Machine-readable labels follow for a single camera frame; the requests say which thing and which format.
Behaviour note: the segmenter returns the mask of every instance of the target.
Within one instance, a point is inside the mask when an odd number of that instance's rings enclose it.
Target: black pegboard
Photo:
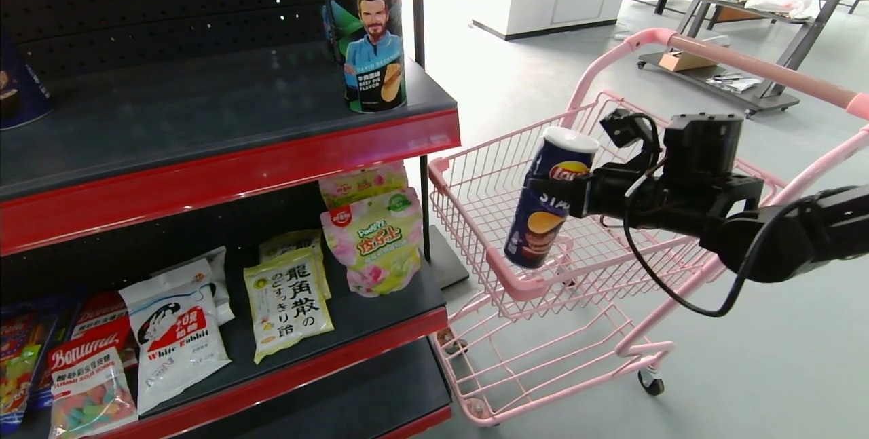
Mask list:
[[[322,41],[321,0],[0,0],[43,79]]]
[[[305,183],[12,254],[0,259],[0,300],[120,290],[221,245],[227,264],[255,266],[261,242],[322,228],[325,210],[317,183]]]

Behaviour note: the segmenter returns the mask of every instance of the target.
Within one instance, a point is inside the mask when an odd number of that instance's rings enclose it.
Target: candy bag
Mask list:
[[[194,257],[186,260],[183,263],[178,263],[171,268],[158,271],[151,275],[152,278],[159,278],[160,281],[167,285],[167,288],[174,288],[184,282],[197,282],[208,280],[213,282],[215,288],[215,307],[217,307],[217,325],[224,325],[226,322],[236,318],[229,306],[229,291],[226,290],[226,272],[223,271],[223,262],[226,260],[226,247],[215,248],[209,250],[202,256]],[[204,261],[208,264],[207,267],[199,263]]]
[[[115,320],[50,352],[52,428],[49,439],[78,439],[138,419],[118,354],[128,327]]]
[[[314,251],[314,259],[320,265],[317,276],[317,287],[323,298],[329,300],[332,292],[329,291],[329,282],[326,281],[326,269],[323,267],[323,249],[320,243],[320,231],[296,231],[286,232],[260,244],[260,263],[269,262],[281,254],[292,250],[310,247]]]
[[[212,282],[165,288],[155,279],[120,291],[139,343],[139,413],[230,363],[217,328]]]
[[[316,284],[320,278],[322,263],[310,247],[244,270],[257,342],[255,364],[304,337],[335,330]]]
[[[0,312],[0,433],[14,432],[24,419],[35,371],[45,353],[56,316]]]
[[[320,215],[326,243],[364,297],[401,290],[420,268],[422,211],[412,188]]]
[[[364,170],[341,173],[320,180],[320,194],[326,208],[334,210],[354,202],[376,197],[395,189],[407,188],[404,163],[381,164]]]
[[[100,325],[120,320],[125,325],[128,324],[127,305],[117,291],[106,291],[105,293],[96,294],[90,297],[84,306],[81,307],[81,312],[75,319],[75,325],[72,326],[72,332],[69,333],[69,340],[74,341],[82,338],[87,332]],[[127,346],[121,349],[121,359],[124,360],[125,370],[130,370],[136,366],[136,339],[132,333],[127,334]]]
[[[49,339],[48,349],[65,343],[69,339],[72,330],[72,322],[78,309],[81,308],[80,298],[50,297],[41,300],[34,305],[35,312],[56,316],[56,324],[52,337]],[[34,380],[31,390],[31,407],[40,411],[52,405],[52,368],[43,359],[37,367],[37,379]]]

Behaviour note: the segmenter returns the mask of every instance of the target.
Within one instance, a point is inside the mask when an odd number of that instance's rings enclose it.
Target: robotic arm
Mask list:
[[[572,181],[531,179],[528,188],[568,200],[570,216],[622,220],[628,244],[649,276],[677,302],[706,316],[726,315],[746,280],[784,282],[831,260],[869,254],[869,185],[758,206],[763,180],[733,174],[742,121],[736,115],[676,115],[665,129],[661,158],[654,120],[615,109],[600,124],[618,148],[642,142],[639,154]],[[655,176],[659,168],[661,175]],[[742,211],[730,214],[738,203],[744,204]],[[630,228],[699,238],[701,247],[737,274],[724,305],[699,309],[676,294],[643,259]]]

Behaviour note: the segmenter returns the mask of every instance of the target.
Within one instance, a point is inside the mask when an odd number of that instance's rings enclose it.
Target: red shelf edge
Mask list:
[[[438,408],[437,411],[434,411],[425,417],[420,417],[419,419],[412,421],[412,423],[405,424],[403,427],[398,427],[398,429],[393,430],[388,434],[384,434],[380,439],[408,439],[409,437],[416,436],[417,434],[421,434],[422,432],[431,429],[439,423],[444,423],[445,421],[450,420],[451,417],[453,417],[453,411],[450,409],[449,405],[447,405],[444,408]]]
[[[359,364],[359,362],[395,349],[395,347],[400,347],[416,339],[434,334],[446,327],[447,310],[445,308],[432,310],[422,316],[418,316],[418,318],[401,322],[401,324],[386,328],[373,336],[339,347],[339,349],[325,353],[322,356],[317,356],[316,358],[301,362],[301,364],[270,373],[257,380],[231,387],[231,389],[209,396],[209,398],[172,408],[170,411],[154,415],[154,417],[144,418],[121,429],[102,434],[99,437],[102,439],[115,437],[124,437],[124,439],[155,439],[158,437],[177,436],[187,432],[187,430],[192,430],[245,411],[245,409],[254,407],[260,402],[267,402],[278,398],[298,387],[344,370],[354,364]],[[413,426],[413,424],[418,424],[416,427],[425,426],[425,429],[428,429],[428,427],[437,425],[449,418],[449,415],[445,418],[440,418],[442,416],[443,411],[434,412],[434,414],[422,417],[420,420],[407,424],[399,430],[394,430],[387,437],[408,437],[392,435]]]
[[[0,204],[0,256],[459,145],[447,109],[16,198]]]

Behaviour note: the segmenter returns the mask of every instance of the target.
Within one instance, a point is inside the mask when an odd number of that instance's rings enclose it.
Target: pink shopping cart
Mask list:
[[[664,28],[650,28],[628,37],[589,67],[566,113],[432,160],[428,167],[435,187],[432,209],[481,285],[481,291],[450,316],[450,328],[432,336],[432,342],[454,396],[480,426],[496,425],[621,375],[636,373],[652,395],[664,390],[656,373],[673,343],[653,341],[646,335],[677,303],[668,298],[639,324],[616,304],[624,297],[658,288],[628,248],[621,229],[595,217],[568,219],[540,269],[512,266],[502,253],[525,171],[546,127],[569,127],[598,139],[595,166],[633,157],[631,149],[612,145],[599,120],[617,107],[648,112],[611,92],[600,92],[591,102],[584,101],[601,70],[649,43],[735,66],[869,120],[869,95]],[[649,115],[659,126],[667,124]],[[735,170],[764,180],[762,204],[784,204],[799,198],[823,173],[867,145],[869,126],[791,183],[741,160]],[[714,281],[725,270],[695,238],[645,229],[633,234],[639,253],[682,297],[690,296],[704,282]],[[529,319],[566,313],[571,317],[567,326],[552,325],[548,335],[534,336],[540,345],[524,349],[511,337],[521,333]],[[546,333],[540,326],[535,328],[535,334]],[[527,339],[528,335],[523,335],[522,342]]]

